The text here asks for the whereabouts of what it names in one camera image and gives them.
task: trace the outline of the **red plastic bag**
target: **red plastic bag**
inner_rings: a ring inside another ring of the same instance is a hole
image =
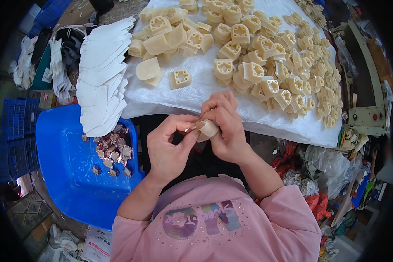
[[[327,236],[323,236],[322,239],[320,240],[320,245],[321,246],[324,245],[326,240],[327,240]]]
[[[305,201],[309,205],[311,212],[313,212],[319,202],[319,196],[308,196],[305,198]]]
[[[291,156],[293,156],[296,148],[297,148],[297,143],[296,142],[287,141],[287,145],[286,145],[287,151],[284,153],[282,158],[277,156],[274,159],[274,161],[272,163],[272,167],[277,167],[280,164],[282,164],[283,162],[285,162],[285,160],[290,159]]]
[[[285,173],[287,173],[287,171],[288,171],[289,169],[295,170],[295,166],[294,166],[294,161],[293,161],[293,160],[291,160],[291,161],[290,161],[289,163],[287,163],[287,164],[281,164],[280,166],[278,166],[278,167],[275,169],[275,171],[278,173],[279,177],[280,177],[281,179],[283,179],[284,176],[285,176]]]
[[[316,217],[316,220],[319,220],[324,215],[325,217],[330,217],[330,212],[326,211],[328,202],[328,196],[325,193],[319,191],[319,202],[316,208],[313,210],[313,214]]]

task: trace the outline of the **hand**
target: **hand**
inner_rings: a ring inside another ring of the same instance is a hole
[[[231,91],[218,92],[202,104],[202,120],[215,121],[221,129],[210,138],[213,153],[221,160],[246,164],[254,154],[246,143],[240,115],[236,112],[238,102]]]
[[[148,175],[154,177],[163,186],[178,177],[185,169],[189,152],[197,141],[199,131],[185,135],[178,145],[172,144],[175,131],[193,128],[198,120],[190,115],[168,116],[156,129],[147,136],[148,154],[151,170]]]

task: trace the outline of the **blue plastic basin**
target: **blue plastic basin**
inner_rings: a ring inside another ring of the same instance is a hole
[[[127,167],[132,176],[127,178],[122,164],[115,164],[120,174],[112,177],[102,164],[93,139],[82,141],[83,129],[79,121],[78,104],[57,107],[39,114],[36,123],[36,145],[39,165],[49,195],[67,216],[106,230],[112,223],[121,202],[144,178],[138,166],[137,135],[130,119],[120,118],[128,129],[132,144],[132,158]],[[92,165],[102,169],[92,172]]]

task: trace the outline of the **dark clothing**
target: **dark clothing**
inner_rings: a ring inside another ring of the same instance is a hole
[[[158,127],[160,123],[162,123],[163,120],[167,117],[168,115],[157,114],[142,116],[136,119],[138,120],[137,124],[140,125],[140,139],[142,149],[141,163],[143,165],[143,170],[146,175],[150,172],[151,168],[147,148],[147,135],[156,127]],[[249,132],[245,131],[245,134],[246,141],[249,142]],[[177,145],[182,141],[182,139],[183,135],[176,132],[173,135],[172,143]],[[248,184],[243,176],[242,171],[240,170],[240,167],[236,164],[223,161],[216,157],[212,152],[211,141],[208,140],[202,153],[194,149],[191,150],[182,174],[175,178],[173,181],[171,181],[167,186],[165,186],[162,193],[179,182],[204,174],[207,175],[207,177],[218,176],[218,174],[226,174],[228,176],[238,178],[242,180],[243,185],[245,186],[246,190],[248,190]]]

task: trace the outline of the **label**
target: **label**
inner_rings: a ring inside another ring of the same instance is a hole
[[[47,82],[48,84],[51,83],[51,74],[49,73],[49,68],[45,68],[45,71],[42,75],[42,82]]]

